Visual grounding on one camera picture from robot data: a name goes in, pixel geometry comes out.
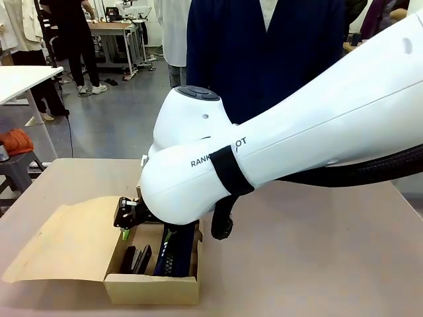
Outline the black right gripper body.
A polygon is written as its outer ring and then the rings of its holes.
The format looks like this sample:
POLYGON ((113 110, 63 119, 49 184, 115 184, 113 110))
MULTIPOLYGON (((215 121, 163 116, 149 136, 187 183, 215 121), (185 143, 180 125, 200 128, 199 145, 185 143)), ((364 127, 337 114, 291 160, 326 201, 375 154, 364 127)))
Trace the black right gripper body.
POLYGON ((150 212, 142 199, 120 197, 114 214, 114 227, 132 229, 143 223, 162 223, 150 212))

